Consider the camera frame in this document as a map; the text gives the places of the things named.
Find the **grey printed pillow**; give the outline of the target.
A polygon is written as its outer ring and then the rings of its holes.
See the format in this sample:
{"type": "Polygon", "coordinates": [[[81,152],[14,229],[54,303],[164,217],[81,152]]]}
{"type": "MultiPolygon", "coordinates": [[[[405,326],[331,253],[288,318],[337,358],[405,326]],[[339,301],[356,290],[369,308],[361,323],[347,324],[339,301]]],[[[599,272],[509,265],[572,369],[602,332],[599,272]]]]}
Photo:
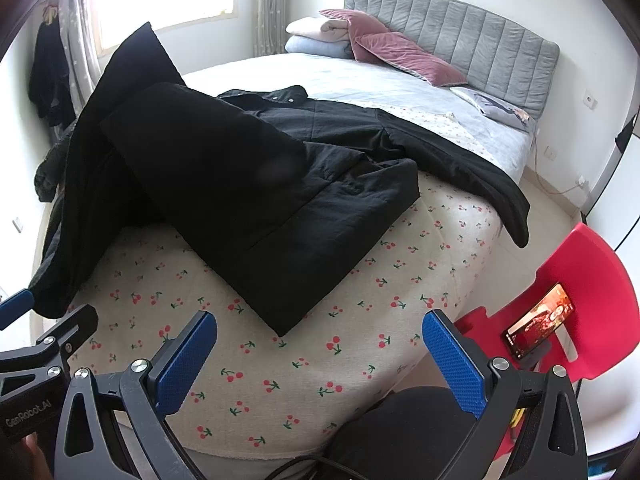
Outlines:
{"type": "Polygon", "coordinates": [[[450,91],[494,122],[500,122],[500,124],[529,134],[537,131],[535,118],[530,116],[526,110],[522,110],[505,100],[469,87],[451,87],[450,91]]]}

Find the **red plastic chair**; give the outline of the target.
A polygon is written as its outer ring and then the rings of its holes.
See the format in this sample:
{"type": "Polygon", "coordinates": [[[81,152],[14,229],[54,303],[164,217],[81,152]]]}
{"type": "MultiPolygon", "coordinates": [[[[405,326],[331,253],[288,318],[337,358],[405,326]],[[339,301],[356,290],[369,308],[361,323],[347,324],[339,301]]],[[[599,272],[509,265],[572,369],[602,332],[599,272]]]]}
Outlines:
{"type": "Polygon", "coordinates": [[[634,286],[608,243],[581,223],[536,271],[533,284],[493,314],[478,307],[454,325],[488,356],[520,370],[555,365],[580,387],[578,405],[589,416],[586,383],[636,350],[639,308],[634,286]]]}

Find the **black hanging garment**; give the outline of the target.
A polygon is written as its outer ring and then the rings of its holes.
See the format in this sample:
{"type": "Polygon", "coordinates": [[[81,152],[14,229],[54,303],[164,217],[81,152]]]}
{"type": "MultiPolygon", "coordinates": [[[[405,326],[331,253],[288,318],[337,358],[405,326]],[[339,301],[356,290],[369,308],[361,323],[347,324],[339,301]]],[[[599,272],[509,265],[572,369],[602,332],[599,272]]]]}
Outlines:
{"type": "Polygon", "coordinates": [[[58,9],[48,6],[36,36],[28,97],[50,128],[65,130],[76,119],[70,69],[60,35],[58,9]]]}

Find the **sheer white curtain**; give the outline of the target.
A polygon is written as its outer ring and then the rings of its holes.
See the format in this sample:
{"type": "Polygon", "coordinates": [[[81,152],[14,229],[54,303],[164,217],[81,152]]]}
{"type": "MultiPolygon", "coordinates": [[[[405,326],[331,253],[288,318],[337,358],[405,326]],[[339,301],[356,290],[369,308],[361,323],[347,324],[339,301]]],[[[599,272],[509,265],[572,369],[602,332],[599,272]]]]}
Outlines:
{"type": "Polygon", "coordinates": [[[58,0],[58,26],[70,71],[70,99],[79,116],[102,75],[88,0],[58,0]]]}

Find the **black quilted jacket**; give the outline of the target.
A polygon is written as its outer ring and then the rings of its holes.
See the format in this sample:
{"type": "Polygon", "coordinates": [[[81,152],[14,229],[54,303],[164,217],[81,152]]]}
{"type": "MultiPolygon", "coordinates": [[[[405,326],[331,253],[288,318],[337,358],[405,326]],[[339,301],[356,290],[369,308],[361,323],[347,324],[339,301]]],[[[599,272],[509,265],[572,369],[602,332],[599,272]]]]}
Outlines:
{"type": "Polygon", "coordinates": [[[76,122],[72,122],[56,140],[36,169],[34,187],[40,203],[52,203],[58,188],[63,184],[66,157],[70,140],[75,131],[76,122]]]}

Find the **large black coat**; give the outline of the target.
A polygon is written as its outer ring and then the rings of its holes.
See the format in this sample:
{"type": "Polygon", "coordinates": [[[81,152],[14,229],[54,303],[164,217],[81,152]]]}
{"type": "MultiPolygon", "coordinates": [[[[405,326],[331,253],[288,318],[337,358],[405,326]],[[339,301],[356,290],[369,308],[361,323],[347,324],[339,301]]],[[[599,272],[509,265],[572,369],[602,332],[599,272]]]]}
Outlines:
{"type": "Polygon", "coordinates": [[[284,335],[418,200],[420,172],[486,200],[528,243],[528,201],[486,159],[299,86],[198,92],[143,25],[76,122],[61,213],[29,284],[34,309],[60,318],[122,232],[171,226],[284,335]]]}

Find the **light blue pillow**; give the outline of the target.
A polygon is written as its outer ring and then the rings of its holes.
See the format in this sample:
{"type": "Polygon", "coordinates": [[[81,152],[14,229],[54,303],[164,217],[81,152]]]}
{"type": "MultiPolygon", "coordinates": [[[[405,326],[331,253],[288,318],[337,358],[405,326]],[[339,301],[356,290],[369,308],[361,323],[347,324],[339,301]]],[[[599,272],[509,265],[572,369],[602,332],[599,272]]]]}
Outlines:
{"type": "Polygon", "coordinates": [[[348,40],[325,42],[303,36],[291,36],[288,38],[285,44],[285,51],[288,53],[325,56],[326,58],[346,58],[346,60],[354,57],[348,40]]]}

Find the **grey padded headboard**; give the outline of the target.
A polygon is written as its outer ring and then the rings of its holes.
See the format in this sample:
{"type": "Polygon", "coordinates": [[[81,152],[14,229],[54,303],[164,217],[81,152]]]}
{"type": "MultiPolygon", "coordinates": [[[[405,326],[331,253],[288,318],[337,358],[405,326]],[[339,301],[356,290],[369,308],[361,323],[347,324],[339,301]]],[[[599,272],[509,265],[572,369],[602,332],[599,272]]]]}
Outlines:
{"type": "Polygon", "coordinates": [[[560,48],[528,28],[458,0],[344,0],[454,66],[472,87],[541,118],[560,48]]]}

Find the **white wall socket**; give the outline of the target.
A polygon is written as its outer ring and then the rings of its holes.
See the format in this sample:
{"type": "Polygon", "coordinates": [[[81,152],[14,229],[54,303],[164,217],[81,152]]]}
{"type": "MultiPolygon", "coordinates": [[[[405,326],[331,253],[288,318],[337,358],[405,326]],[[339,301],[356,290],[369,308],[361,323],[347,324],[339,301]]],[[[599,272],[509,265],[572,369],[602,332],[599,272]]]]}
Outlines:
{"type": "Polygon", "coordinates": [[[594,110],[594,108],[597,105],[596,98],[588,90],[585,91],[584,97],[582,98],[582,102],[590,110],[594,110]]]}

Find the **grey patterned curtain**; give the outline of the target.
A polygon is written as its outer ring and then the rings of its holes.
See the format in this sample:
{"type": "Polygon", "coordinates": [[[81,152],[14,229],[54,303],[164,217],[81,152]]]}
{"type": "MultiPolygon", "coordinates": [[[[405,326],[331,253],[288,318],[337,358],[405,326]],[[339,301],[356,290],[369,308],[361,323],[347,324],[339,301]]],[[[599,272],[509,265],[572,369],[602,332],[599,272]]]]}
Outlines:
{"type": "Polygon", "coordinates": [[[288,40],[286,0],[253,0],[253,52],[258,56],[285,51],[288,40]]]}

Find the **folded white pink blanket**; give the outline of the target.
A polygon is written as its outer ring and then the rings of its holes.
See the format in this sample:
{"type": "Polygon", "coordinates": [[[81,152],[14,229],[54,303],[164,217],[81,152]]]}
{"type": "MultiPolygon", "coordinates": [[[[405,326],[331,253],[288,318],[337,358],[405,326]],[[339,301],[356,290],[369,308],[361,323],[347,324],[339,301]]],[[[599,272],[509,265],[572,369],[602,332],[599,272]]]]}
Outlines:
{"type": "Polygon", "coordinates": [[[288,24],[285,31],[291,36],[333,44],[348,39],[348,21],[326,16],[307,16],[288,24]]]}

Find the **smartphone with lit screen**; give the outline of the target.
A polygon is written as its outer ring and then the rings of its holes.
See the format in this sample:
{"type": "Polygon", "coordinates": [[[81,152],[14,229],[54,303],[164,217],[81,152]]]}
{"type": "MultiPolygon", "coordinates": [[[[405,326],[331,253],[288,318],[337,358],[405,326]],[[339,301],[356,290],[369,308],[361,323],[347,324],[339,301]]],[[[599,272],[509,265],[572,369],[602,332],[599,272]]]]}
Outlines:
{"type": "Polygon", "coordinates": [[[503,333],[512,356],[523,359],[552,335],[574,313],[564,287],[556,283],[533,307],[503,333]]]}

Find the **pink velvet pillow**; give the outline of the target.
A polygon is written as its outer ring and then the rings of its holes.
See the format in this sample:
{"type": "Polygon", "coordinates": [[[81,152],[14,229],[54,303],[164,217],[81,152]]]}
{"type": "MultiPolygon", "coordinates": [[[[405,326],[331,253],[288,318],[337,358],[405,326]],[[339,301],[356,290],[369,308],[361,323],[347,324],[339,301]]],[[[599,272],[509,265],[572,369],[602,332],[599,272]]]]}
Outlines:
{"type": "Polygon", "coordinates": [[[345,20],[348,24],[352,54],[359,63],[380,64],[418,77],[434,87],[466,84],[466,78],[454,66],[426,52],[401,32],[392,32],[377,18],[355,10],[328,9],[325,18],[345,20]]]}

